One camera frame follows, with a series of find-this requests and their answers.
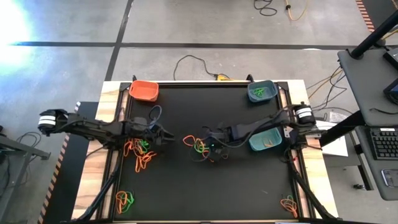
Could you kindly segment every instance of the wooden board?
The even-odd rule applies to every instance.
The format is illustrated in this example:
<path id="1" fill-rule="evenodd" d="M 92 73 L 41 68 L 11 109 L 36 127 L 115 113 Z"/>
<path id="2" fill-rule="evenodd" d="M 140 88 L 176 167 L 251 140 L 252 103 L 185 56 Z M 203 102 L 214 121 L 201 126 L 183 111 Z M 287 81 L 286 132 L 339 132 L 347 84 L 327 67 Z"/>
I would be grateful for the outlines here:
<path id="1" fill-rule="evenodd" d="M 290 98 L 292 103 L 299 104 L 301 101 L 309 104 L 307 92 L 305 90 L 305 84 L 303 80 L 274 80 L 275 82 L 288 82 Z M 103 121 L 112 121 L 116 109 L 116 102 L 118 100 L 119 86 L 121 82 L 104 82 L 101 98 L 99 99 L 98 110 L 96 119 Z M 126 105 L 126 98 L 123 99 L 123 107 Z M 315 147 L 320 147 L 319 141 L 316 139 L 308 139 L 308 144 Z M 88 147 L 88 153 L 99 148 L 98 142 L 91 142 Z M 94 200 L 101 188 L 101 182 L 104 174 L 104 167 L 106 161 L 106 150 L 98 151 L 87 158 L 85 166 L 83 168 L 83 174 L 79 186 L 78 195 L 75 202 L 75 208 L 73 211 L 72 218 L 78 218 L 84 213 L 86 208 Z M 305 148 L 303 149 L 303 156 L 305 161 L 305 168 L 307 170 L 308 181 L 310 188 L 315 196 L 319 199 L 321 204 L 328 210 L 329 213 L 338 216 L 331 191 L 326 166 L 323 161 L 322 152 L 318 149 Z M 308 217 L 307 199 L 301 188 L 299 188 L 300 200 L 303 205 L 303 211 L 306 217 Z M 107 217 L 108 208 L 110 202 L 110 191 L 107 193 L 105 200 L 103 217 Z"/>

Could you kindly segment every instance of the white paper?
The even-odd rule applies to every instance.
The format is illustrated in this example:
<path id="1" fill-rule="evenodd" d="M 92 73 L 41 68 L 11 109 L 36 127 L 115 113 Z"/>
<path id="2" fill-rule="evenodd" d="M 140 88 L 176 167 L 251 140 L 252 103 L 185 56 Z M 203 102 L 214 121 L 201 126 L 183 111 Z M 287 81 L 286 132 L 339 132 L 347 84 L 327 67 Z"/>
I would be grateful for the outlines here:
<path id="1" fill-rule="evenodd" d="M 335 123 L 326 121 L 317 121 L 317 127 L 320 130 L 328 130 L 335 126 Z M 346 138 L 344 136 L 322 147 L 322 153 L 335 156 L 348 156 Z"/>

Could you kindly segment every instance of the black keyboard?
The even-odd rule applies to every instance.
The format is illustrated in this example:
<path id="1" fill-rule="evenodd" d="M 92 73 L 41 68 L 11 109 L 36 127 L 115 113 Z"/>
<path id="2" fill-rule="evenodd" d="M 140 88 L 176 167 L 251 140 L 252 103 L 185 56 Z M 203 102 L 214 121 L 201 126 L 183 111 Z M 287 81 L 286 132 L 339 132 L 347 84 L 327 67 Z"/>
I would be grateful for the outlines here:
<path id="1" fill-rule="evenodd" d="M 394 128 L 371 128 L 370 137 L 374 159 L 398 160 L 398 131 Z"/>

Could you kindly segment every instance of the black floor stripe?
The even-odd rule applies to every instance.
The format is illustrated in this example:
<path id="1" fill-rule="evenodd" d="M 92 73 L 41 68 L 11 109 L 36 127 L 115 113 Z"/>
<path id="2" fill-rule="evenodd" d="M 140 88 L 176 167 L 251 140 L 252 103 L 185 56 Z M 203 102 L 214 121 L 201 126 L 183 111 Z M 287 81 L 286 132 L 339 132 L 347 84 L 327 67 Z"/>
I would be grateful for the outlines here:
<path id="1" fill-rule="evenodd" d="M 112 56 L 111 56 L 111 60 L 110 60 L 109 65 L 108 65 L 108 70 L 106 71 L 105 81 L 111 81 L 112 80 L 114 67 L 115 67 L 116 61 L 118 59 L 121 42 L 123 41 L 124 32 L 126 31 L 127 22 L 129 20 L 129 13 L 130 13 L 130 10 L 132 8 L 132 2 L 133 1 L 134 0 L 128 0 L 126 9 L 124 10 L 124 15 L 123 15 L 122 23 L 120 25 L 118 38 L 116 38 L 116 45 L 114 46 L 114 49 L 113 49 L 113 52 L 112 52 Z"/>
<path id="2" fill-rule="evenodd" d="M 41 42 L 23 41 L 9 44 L 11 46 L 29 47 L 114 47 L 116 44 L 111 42 Z"/>
<path id="3" fill-rule="evenodd" d="M 319 49 L 345 50 L 355 48 L 354 45 L 289 45 L 289 44 L 194 44 L 194 43 L 122 43 L 121 47 L 139 48 L 199 48 L 199 49 Z"/>

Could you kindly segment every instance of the metal stand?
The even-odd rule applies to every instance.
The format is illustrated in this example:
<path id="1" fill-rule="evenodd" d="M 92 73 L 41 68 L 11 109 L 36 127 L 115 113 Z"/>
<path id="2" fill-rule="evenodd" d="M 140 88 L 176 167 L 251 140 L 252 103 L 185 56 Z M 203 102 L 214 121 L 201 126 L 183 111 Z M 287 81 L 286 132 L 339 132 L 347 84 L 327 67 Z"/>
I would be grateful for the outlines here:
<path id="1" fill-rule="evenodd" d="M 354 50 L 349 54 L 352 58 L 361 59 L 363 53 L 369 50 L 373 45 L 376 44 L 386 33 L 388 33 L 398 23 L 398 11 L 393 13 L 388 19 L 386 19 L 371 35 L 362 41 Z"/>
<path id="2" fill-rule="evenodd" d="M 365 125 L 365 121 L 362 117 L 361 111 L 357 111 L 344 121 L 329 129 L 325 134 L 322 134 L 322 137 L 319 139 L 321 147 L 326 146 L 332 141 L 344 136 L 348 132 L 352 131 L 355 127 L 362 125 Z"/>
<path id="3" fill-rule="evenodd" d="M 50 153 L 44 152 L 40 149 L 27 146 L 25 144 L 19 143 L 17 141 L 11 140 L 7 137 L 0 136 L 0 147 L 5 147 L 8 149 L 13 149 L 17 151 L 25 151 L 31 153 L 33 156 L 40 156 L 42 159 L 49 159 Z"/>

